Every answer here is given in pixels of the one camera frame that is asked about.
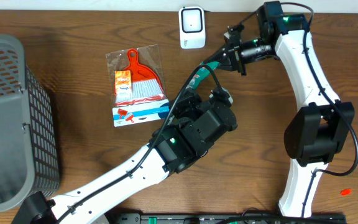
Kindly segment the red packaged item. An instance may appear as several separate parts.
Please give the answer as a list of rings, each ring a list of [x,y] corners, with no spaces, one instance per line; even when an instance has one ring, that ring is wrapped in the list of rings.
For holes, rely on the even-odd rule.
[[[165,119],[169,112],[157,44],[106,54],[114,127]]]

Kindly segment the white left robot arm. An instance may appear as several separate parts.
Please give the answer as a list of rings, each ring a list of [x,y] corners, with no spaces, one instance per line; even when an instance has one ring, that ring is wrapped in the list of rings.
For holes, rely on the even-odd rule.
[[[172,103],[163,126],[130,159],[92,182],[47,200],[24,200],[13,223],[92,223],[137,192],[180,173],[205,156],[223,134],[237,128],[233,100],[224,88],[202,101],[192,88]]]

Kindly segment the green packaged item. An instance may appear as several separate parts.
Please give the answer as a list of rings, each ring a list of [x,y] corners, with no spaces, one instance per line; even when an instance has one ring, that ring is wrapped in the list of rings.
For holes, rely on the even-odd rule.
[[[207,63],[207,66],[210,67],[211,70],[215,70],[219,65],[219,62],[210,62]],[[197,89],[200,83],[209,76],[210,71],[207,68],[200,68],[195,75],[192,77],[191,81],[187,85],[187,88]]]

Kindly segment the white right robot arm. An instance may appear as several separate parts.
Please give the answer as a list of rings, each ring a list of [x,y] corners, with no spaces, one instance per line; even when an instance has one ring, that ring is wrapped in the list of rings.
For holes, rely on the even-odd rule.
[[[295,94],[297,113],[284,132],[290,170],[284,193],[278,201],[285,217],[308,218],[318,182],[323,174],[347,176],[358,165],[355,155],[344,172],[328,170],[336,154],[351,136],[358,152],[358,140],[351,126],[355,111],[352,103],[341,101],[319,64],[310,32],[311,18],[304,14],[285,14],[280,1],[265,2],[254,15],[259,37],[243,41],[242,22],[229,27],[225,44],[206,62],[218,68],[246,74],[245,65],[267,58],[283,63]]]

